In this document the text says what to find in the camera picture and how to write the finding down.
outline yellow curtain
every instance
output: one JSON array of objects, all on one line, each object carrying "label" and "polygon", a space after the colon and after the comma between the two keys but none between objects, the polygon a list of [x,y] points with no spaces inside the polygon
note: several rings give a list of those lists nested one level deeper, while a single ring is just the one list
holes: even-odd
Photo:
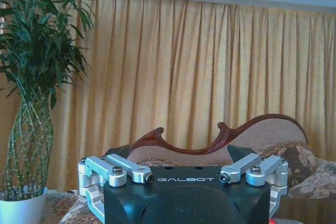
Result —
[{"label": "yellow curtain", "polygon": [[[335,15],[182,0],[92,8],[88,76],[64,86],[53,111],[49,187],[76,188],[81,157],[156,127],[196,149],[215,139],[218,122],[237,127],[265,113],[295,118],[315,153],[336,160]],[[3,164],[19,99],[0,95]]]}]

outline silver metal bracket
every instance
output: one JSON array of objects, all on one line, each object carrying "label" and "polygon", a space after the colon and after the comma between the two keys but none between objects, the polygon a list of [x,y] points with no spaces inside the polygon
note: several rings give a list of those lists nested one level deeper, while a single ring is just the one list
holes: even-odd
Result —
[{"label": "silver metal bracket", "polygon": [[124,170],[126,170],[127,175],[129,175],[135,183],[151,183],[154,179],[152,171],[148,166],[138,165],[121,156],[118,156],[117,154],[108,155],[106,157],[106,161],[111,164],[120,165]]},{"label": "silver metal bracket", "polygon": [[287,194],[288,163],[279,156],[270,156],[259,166],[246,171],[246,182],[251,186],[271,184],[269,218],[278,210],[280,198]]},{"label": "silver metal bracket", "polygon": [[231,165],[223,166],[220,171],[221,175],[219,179],[225,183],[236,183],[240,181],[240,177],[251,166],[257,165],[261,162],[261,158],[258,154],[250,153],[242,159]]},{"label": "silver metal bracket", "polygon": [[251,153],[237,162],[223,166],[219,179],[225,183],[240,181],[246,173],[246,182],[250,186],[260,187],[268,182],[270,189],[269,218],[278,210],[280,198],[287,194],[288,163],[279,156],[270,156],[261,161],[258,154]]},{"label": "silver metal bracket", "polygon": [[83,158],[78,163],[79,194],[86,197],[89,209],[105,223],[103,194],[98,186],[106,182],[112,187],[122,187],[127,182],[127,174],[136,183],[150,183],[153,174],[149,167],[139,166],[116,154],[102,157]]}]

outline green leaf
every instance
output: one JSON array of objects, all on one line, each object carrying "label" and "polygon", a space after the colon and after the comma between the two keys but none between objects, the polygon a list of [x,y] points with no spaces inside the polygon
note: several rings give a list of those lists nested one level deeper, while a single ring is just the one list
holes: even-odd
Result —
[{"label": "green leaf", "polygon": [[51,106],[51,110],[54,109],[55,105],[56,105],[56,102],[57,102],[57,98],[56,98],[56,94],[51,94],[51,97],[50,97],[50,106]]},{"label": "green leaf", "polygon": [[84,39],[82,33],[80,32],[80,30],[79,30],[76,26],[71,25],[71,27],[76,31],[76,33],[77,33],[77,35],[78,35],[79,37],[81,37],[82,39]]},{"label": "green leaf", "polygon": [[46,9],[48,12],[57,15],[58,14],[58,10],[56,8],[56,6],[53,4],[53,2],[51,0],[40,0],[42,2],[44,2],[46,4]]},{"label": "green leaf", "polygon": [[78,12],[79,12],[79,15],[80,15],[80,19],[82,20],[83,29],[84,29],[84,31],[86,31],[87,26],[89,28],[91,28],[90,21],[89,21],[88,17],[86,16],[85,12],[83,12],[81,9],[78,10]]},{"label": "green leaf", "polygon": [[50,18],[50,16],[51,16],[51,14],[50,13],[48,13],[46,16],[44,16],[41,20],[40,20],[40,23],[41,24],[45,24],[45,23],[47,23],[48,22],[48,19]]},{"label": "green leaf", "polygon": [[0,66],[0,73],[6,72],[9,66]]},{"label": "green leaf", "polygon": [[6,17],[12,14],[14,14],[14,11],[12,8],[0,9],[0,17]]}]

